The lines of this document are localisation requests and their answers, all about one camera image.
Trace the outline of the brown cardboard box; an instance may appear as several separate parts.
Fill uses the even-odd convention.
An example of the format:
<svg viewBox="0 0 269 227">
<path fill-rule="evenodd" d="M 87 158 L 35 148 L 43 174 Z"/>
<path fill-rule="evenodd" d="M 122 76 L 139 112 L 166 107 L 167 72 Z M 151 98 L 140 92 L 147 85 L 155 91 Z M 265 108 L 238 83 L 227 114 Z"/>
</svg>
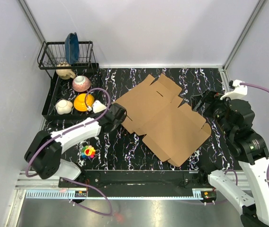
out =
<svg viewBox="0 0 269 227">
<path fill-rule="evenodd" d="M 210 137 L 211 127 L 191 106 L 182 103 L 182 88 L 161 74 L 144 81 L 116 100 L 127 117 L 129 133 L 143 136 L 144 144 L 162 162 L 180 167 Z"/>
</svg>

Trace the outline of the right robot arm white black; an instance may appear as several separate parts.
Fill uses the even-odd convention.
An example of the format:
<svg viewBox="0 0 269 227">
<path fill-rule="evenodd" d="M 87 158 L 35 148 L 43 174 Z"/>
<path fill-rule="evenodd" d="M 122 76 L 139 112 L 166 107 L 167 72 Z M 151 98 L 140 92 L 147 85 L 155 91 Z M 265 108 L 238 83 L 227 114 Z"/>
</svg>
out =
<svg viewBox="0 0 269 227">
<path fill-rule="evenodd" d="M 255 113 L 251 105 L 211 89 L 190 99 L 192 110 L 197 112 L 205 105 L 203 115 L 213 118 L 223 132 L 229 151 L 245 173 L 252 196 L 214 166 L 202 167 L 199 184 L 218 189 L 237 209 L 243 226 L 269 227 L 269 151 L 265 140 L 252 129 Z"/>
</svg>

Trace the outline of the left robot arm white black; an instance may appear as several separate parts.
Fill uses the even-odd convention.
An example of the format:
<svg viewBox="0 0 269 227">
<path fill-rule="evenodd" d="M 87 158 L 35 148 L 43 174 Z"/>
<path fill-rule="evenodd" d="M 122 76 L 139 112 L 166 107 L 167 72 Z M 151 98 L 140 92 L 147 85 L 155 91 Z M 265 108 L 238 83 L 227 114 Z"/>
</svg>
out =
<svg viewBox="0 0 269 227">
<path fill-rule="evenodd" d="M 81 187 L 85 183 L 85 175 L 74 162 L 62 159 L 62 154 L 84 140 L 113 131 L 123 123 L 126 116 L 126 109 L 114 103 L 109 110 L 91 114 L 69 128 L 52 133 L 39 131 L 24 155 L 35 173 L 29 174 L 27 170 L 26 176 L 37 175 L 41 179 L 58 176 L 68 178 L 74 187 Z"/>
</svg>

